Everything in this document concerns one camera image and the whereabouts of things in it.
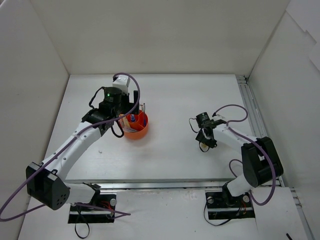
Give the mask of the blue gel pen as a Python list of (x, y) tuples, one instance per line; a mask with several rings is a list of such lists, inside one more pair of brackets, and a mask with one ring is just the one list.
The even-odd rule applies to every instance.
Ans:
[(145, 127), (147, 125), (147, 119), (146, 119), (146, 111), (145, 115), (143, 115), (143, 126)]

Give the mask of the clear glue bottle blue cap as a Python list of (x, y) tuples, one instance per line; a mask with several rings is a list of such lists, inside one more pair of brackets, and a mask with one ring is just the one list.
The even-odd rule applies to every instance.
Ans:
[(135, 122), (136, 122), (136, 117), (135, 117), (134, 114), (132, 114), (132, 115), (130, 116), (130, 120), (131, 120), (132, 123), (135, 123)]

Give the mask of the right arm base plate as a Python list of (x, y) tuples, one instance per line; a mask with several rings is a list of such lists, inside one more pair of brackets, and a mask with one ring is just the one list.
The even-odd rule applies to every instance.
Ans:
[(253, 203), (248, 192), (227, 200), (221, 191), (205, 193), (205, 216), (208, 220), (254, 219)]

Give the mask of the slim orange highlighter pen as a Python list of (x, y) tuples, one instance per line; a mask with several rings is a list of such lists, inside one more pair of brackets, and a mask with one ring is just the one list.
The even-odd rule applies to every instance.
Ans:
[(124, 131), (128, 133), (136, 133), (138, 132), (136, 129), (130, 128), (130, 127), (124, 127)]

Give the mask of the yellow highlighter marker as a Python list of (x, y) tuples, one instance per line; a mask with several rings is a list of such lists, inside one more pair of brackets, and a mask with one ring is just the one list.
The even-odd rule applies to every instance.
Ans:
[(121, 120), (123, 122), (123, 127), (124, 128), (130, 128), (131, 127), (129, 122), (128, 122), (128, 119), (126, 117), (123, 117)]

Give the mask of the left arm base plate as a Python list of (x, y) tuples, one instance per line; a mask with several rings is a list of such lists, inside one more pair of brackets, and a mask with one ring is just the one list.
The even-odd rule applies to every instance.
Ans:
[(106, 210), (115, 210), (117, 204), (117, 195), (112, 192), (104, 192), (98, 184), (88, 184), (97, 193), (93, 196), (88, 206), (71, 206), (69, 208), (68, 224), (106, 224), (115, 222), (115, 213), (102, 211), (94, 207), (104, 208)]

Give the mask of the red gel pen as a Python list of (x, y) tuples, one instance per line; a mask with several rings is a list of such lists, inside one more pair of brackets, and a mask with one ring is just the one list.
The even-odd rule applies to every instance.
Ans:
[(141, 104), (140, 106), (141, 106), (141, 111), (142, 111), (143, 115), (145, 115), (145, 111), (146, 111), (145, 103)]

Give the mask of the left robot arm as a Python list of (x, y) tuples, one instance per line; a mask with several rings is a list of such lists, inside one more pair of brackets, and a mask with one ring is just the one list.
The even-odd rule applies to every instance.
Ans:
[(139, 110), (139, 90), (133, 92), (133, 103), (129, 94), (117, 87), (102, 87), (102, 90), (103, 101), (84, 115), (67, 141), (41, 163), (32, 162), (26, 168), (27, 193), (54, 211), (64, 204), (81, 203), (89, 210), (99, 206), (100, 186), (66, 183), (66, 177), (84, 152), (112, 129), (121, 116), (136, 114)]

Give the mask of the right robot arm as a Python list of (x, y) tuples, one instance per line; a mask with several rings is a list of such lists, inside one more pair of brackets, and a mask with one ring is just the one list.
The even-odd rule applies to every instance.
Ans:
[(227, 125), (224, 119), (211, 119), (207, 112), (195, 117), (199, 132), (196, 140), (209, 149), (223, 143), (241, 154), (242, 174), (222, 187), (221, 200), (233, 206), (244, 193), (272, 182), (271, 192), (262, 203), (265, 205), (275, 191), (276, 178), (284, 173), (276, 147), (271, 138), (240, 133)]

